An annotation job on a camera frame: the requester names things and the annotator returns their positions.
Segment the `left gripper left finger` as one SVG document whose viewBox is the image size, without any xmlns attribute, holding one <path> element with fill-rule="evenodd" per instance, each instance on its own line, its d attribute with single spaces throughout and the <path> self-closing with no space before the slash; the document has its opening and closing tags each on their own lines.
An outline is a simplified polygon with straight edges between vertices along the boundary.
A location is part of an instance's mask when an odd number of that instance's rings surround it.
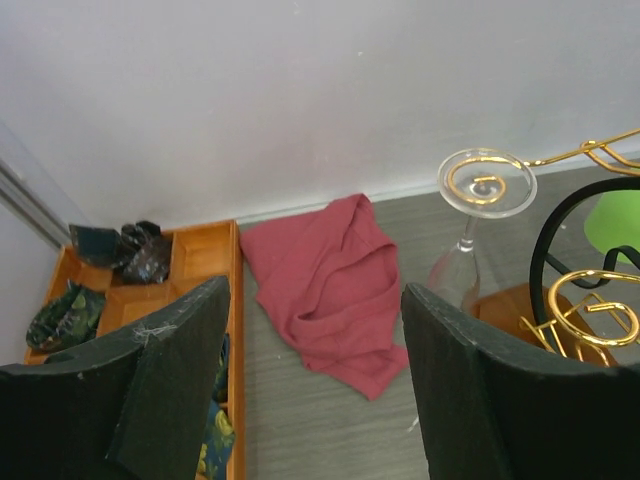
<svg viewBox="0 0 640 480">
<path fill-rule="evenodd" d="M 231 292 L 208 279 L 109 334 L 1 369 L 5 479 L 192 479 Z"/>
</svg>

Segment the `gold wire glass rack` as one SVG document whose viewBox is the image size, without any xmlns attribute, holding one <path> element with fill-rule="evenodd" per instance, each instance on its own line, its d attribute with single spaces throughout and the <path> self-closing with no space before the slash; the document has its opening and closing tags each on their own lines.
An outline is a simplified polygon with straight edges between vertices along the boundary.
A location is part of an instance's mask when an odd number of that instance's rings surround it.
<svg viewBox="0 0 640 480">
<path fill-rule="evenodd" d="M 629 182 L 633 187 L 638 185 L 639 164 L 631 161 L 611 148 L 616 142 L 637 136 L 637 129 L 609 137 L 604 140 L 588 140 L 577 149 L 556 156 L 525 162 L 533 171 L 537 167 L 546 167 L 579 155 L 585 155 L 601 168 L 617 173 L 621 180 Z M 559 335 L 561 330 L 571 337 L 569 344 L 574 348 L 574 359 L 585 362 L 589 359 L 585 354 L 598 360 L 602 366 L 609 367 L 610 359 L 607 351 L 611 348 L 625 347 L 635 343 L 639 338 L 639 317 L 628 305 L 620 302 L 607 302 L 592 291 L 609 282 L 625 281 L 637 283 L 637 275 L 621 273 L 615 270 L 618 257 L 624 255 L 635 266 L 639 264 L 639 251 L 631 246 L 619 246 L 610 249 L 604 257 L 603 266 L 599 269 L 571 271 L 561 265 L 555 257 L 547 252 L 555 231 L 564 218 L 563 213 L 551 219 L 551 231 L 542 233 L 535 247 L 530 265 L 529 293 L 533 321 L 520 318 L 520 325 L 529 330 L 537 338 L 540 345 L 551 353 L 568 356 L 568 344 Z M 558 301 L 560 289 L 566 284 L 573 284 L 590 291 L 581 303 L 565 310 Z M 572 316 L 582 308 L 587 313 L 607 312 L 625 330 L 626 335 L 617 339 L 598 337 L 581 329 L 572 321 Z"/>
</svg>

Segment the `clear wine glass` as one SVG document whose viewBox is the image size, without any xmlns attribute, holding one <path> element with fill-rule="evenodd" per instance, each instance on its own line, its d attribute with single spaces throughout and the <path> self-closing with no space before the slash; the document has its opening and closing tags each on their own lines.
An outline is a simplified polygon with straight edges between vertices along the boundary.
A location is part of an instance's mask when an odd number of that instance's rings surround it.
<svg viewBox="0 0 640 480">
<path fill-rule="evenodd" d="M 537 194 L 537 180 L 525 162 L 509 153 L 470 148 L 441 163 L 438 187 L 446 203 L 465 214 L 467 222 L 461 237 L 431 269 L 427 288 L 470 312 L 480 290 L 475 249 L 478 222 L 512 217 L 527 209 Z"/>
</svg>

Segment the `green goblet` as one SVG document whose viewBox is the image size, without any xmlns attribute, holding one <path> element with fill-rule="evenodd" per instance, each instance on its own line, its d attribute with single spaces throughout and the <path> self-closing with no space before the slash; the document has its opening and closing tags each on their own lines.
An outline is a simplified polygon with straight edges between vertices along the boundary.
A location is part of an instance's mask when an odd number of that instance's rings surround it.
<svg viewBox="0 0 640 480">
<path fill-rule="evenodd" d="M 584 222 L 589 243 L 602 254 L 619 246 L 639 250 L 639 201 L 638 190 L 602 194 Z"/>
</svg>

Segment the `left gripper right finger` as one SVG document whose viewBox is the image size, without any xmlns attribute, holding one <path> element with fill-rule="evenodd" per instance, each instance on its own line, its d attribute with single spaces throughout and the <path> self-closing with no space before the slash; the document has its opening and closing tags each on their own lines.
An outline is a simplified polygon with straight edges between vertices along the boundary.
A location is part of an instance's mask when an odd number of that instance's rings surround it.
<svg viewBox="0 0 640 480">
<path fill-rule="evenodd" d="M 639 368 L 530 345 L 410 283 L 401 313 L 433 479 L 635 479 Z"/>
</svg>

